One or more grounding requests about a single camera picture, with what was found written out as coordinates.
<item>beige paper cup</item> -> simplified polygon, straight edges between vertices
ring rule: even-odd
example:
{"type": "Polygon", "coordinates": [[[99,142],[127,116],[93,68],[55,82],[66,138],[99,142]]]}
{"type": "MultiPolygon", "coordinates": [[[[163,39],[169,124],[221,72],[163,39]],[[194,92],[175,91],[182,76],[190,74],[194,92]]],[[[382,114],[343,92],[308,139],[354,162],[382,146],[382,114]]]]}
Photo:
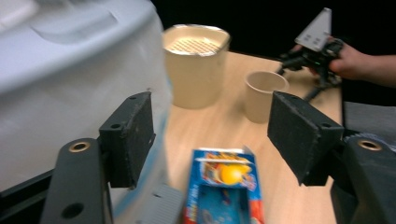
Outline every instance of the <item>beige paper cup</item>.
{"type": "Polygon", "coordinates": [[[198,109],[214,104],[223,89],[230,36],[218,27],[175,25],[163,33],[173,104],[198,109]]]}
{"type": "Polygon", "coordinates": [[[287,91],[289,82],[274,72],[257,71],[245,78],[245,114],[255,123],[268,122],[274,91],[287,91]]]}

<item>dark wall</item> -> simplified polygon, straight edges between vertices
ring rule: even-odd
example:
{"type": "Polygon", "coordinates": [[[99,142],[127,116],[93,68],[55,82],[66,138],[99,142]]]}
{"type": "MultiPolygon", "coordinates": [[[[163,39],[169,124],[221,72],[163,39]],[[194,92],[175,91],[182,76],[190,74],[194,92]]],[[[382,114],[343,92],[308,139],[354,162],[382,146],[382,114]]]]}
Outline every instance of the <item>dark wall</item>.
{"type": "MultiPolygon", "coordinates": [[[[368,54],[396,54],[396,18],[391,1],[152,0],[163,27],[174,24],[218,26],[232,37],[231,51],[277,59],[324,7],[332,10],[332,35],[368,54]]],[[[394,89],[346,82],[354,102],[388,105],[394,89]]]]}

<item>snack box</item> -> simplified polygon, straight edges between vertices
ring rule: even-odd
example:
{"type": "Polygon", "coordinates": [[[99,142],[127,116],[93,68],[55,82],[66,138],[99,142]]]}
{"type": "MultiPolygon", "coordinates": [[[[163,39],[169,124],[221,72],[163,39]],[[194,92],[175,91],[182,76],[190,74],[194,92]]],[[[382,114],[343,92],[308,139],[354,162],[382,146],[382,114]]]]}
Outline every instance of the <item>snack box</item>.
{"type": "Polygon", "coordinates": [[[193,151],[185,224],[263,224],[262,195],[247,148],[193,151]]]}

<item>table surface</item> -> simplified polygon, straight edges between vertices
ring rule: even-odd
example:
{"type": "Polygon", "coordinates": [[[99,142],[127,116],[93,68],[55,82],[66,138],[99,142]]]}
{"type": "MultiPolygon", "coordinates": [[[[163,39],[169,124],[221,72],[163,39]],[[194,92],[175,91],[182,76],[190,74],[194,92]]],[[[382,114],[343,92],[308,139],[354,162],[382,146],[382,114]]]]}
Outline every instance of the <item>table surface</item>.
{"type": "MultiPolygon", "coordinates": [[[[267,137],[268,124],[249,121],[243,110],[244,77],[253,71],[276,71],[280,62],[228,52],[224,90],[203,109],[172,105],[165,147],[170,185],[187,196],[192,150],[198,147],[249,147],[256,156],[266,224],[336,223],[329,178],[325,187],[299,186],[289,166],[267,137]]],[[[304,97],[318,82],[308,70],[287,71],[288,93],[304,97]]],[[[341,123],[339,88],[323,91],[311,105],[341,123]]]]}

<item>white container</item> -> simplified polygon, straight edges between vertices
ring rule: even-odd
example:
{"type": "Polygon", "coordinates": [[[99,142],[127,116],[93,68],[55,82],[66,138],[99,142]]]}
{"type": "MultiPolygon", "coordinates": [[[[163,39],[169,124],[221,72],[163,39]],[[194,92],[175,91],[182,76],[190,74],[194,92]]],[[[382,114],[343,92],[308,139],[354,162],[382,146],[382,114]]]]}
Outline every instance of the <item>white container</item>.
{"type": "Polygon", "coordinates": [[[53,169],[62,146],[97,138],[128,96],[151,91],[157,137],[138,186],[111,190],[116,221],[134,223],[167,182],[172,92],[161,21],[146,0],[60,2],[40,1],[32,18],[0,34],[0,191],[53,169]]]}
{"type": "Polygon", "coordinates": [[[227,32],[213,26],[180,24],[163,33],[174,105],[198,109],[217,101],[230,41],[227,32]]]}

